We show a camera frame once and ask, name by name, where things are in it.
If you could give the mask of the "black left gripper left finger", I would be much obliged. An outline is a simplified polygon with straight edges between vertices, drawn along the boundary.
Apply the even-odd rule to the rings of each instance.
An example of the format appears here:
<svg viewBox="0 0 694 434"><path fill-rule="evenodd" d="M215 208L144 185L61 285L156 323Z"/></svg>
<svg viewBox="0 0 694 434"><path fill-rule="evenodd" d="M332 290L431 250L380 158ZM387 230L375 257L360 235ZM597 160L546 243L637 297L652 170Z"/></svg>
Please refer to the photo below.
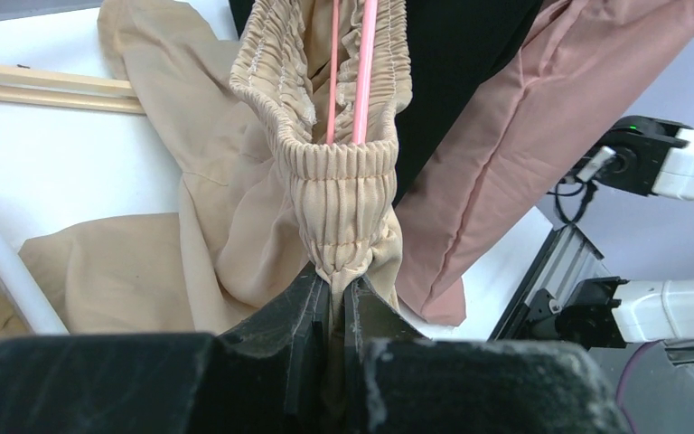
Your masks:
<svg viewBox="0 0 694 434"><path fill-rule="evenodd" d="M313 266L222 335L0 341L0 433L314 433L329 286Z"/></svg>

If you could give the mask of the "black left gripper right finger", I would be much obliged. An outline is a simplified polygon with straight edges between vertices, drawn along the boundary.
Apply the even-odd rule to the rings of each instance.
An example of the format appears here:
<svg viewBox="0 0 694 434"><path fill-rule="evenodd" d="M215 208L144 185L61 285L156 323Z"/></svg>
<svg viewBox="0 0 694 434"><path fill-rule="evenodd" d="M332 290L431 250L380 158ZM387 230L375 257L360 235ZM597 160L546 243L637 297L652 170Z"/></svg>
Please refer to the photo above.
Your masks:
<svg viewBox="0 0 694 434"><path fill-rule="evenodd" d="M566 343L422 336L365 278L344 291L350 433L625 433L611 385Z"/></svg>

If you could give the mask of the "beige shorts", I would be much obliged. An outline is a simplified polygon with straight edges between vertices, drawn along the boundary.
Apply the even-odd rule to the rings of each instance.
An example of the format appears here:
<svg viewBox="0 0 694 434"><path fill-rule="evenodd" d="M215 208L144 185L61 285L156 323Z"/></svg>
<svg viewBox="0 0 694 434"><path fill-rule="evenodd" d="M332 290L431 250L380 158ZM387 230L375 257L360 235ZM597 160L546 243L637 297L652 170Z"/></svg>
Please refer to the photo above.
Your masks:
<svg viewBox="0 0 694 434"><path fill-rule="evenodd" d="M230 88L240 40L190 5L106 1L98 36L181 168L175 213L84 222L26 241L20 257L74 333L220 334L280 294L308 263L340 296L366 276L392 307L402 258L394 213L371 238L312 250L281 197L242 205L267 177L264 132Z"/></svg>

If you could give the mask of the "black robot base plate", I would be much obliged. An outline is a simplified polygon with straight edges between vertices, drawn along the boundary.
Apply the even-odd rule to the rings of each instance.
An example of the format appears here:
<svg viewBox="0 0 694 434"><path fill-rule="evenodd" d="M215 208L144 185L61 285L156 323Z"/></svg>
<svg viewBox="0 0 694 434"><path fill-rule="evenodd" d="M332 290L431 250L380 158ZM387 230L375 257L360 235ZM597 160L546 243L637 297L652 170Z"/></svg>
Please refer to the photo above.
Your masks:
<svg viewBox="0 0 694 434"><path fill-rule="evenodd" d="M609 274L604 258L578 227L564 226L550 231L490 338L530 337L533 324L558 313L580 281Z"/></svg>

